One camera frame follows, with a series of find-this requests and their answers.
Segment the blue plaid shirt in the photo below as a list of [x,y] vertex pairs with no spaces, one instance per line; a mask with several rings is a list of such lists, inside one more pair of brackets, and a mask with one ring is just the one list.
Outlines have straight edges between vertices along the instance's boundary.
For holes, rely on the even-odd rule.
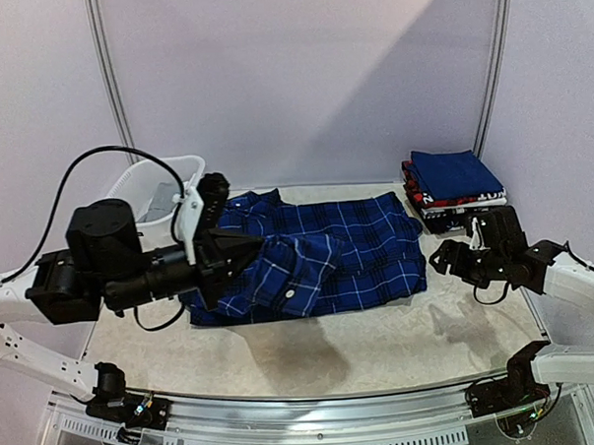
[[395,193],[295,205],[278,190],[227,202],[220,228],[264,239],[213,310],[198,291],[179,301],[198,327],[356,312],[427,289],[423,227]]

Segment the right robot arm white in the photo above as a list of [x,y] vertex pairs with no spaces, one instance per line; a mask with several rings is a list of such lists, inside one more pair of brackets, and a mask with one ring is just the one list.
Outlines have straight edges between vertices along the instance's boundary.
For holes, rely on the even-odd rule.
[[548,335],[515,353],[504,378],[489,387],[510,407],[550,384],[594,385],[594,263],[568,244],[529,244],[513,207],[473,215],[469,239],[444,240],[429,263],[475,292],[494,282],[531,292]]

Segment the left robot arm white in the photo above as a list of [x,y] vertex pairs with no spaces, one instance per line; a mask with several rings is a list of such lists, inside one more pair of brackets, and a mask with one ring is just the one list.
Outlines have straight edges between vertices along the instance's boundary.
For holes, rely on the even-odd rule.
[[157,300],[199,291],[207,306],[258,254],[262,240],[202,221],[186,241],[146,252],[130,205],[104,199],[77,209],[65,249],[40,257],[0,282],[0,366],[98,405],[116,421],[136,412],[125,375],[112,363],[88,363],[53,349],[31,328],[96,322],[103,309],[121,316]]

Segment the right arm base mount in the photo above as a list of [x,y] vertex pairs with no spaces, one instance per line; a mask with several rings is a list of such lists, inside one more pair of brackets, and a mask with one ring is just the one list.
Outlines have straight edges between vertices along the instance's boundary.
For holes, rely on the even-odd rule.
[[530,438],[537,424],[548,416],[561,398],[563,383],[553,391],[537,382],[528,367],[514,365],[501,378],[477,379],[465,390],[464,400],[473,417],[490,416],[508,439]]

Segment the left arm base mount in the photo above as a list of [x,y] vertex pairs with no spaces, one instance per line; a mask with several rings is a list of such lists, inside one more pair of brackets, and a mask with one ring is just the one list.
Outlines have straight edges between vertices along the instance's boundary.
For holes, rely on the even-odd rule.
[[119,443],[138,445],[145,429],[166,430],[172,401],[153,393],[126,394],[117,400],[93,398],[86,403],[86,414],[104,421],[117,422],[115,434]]

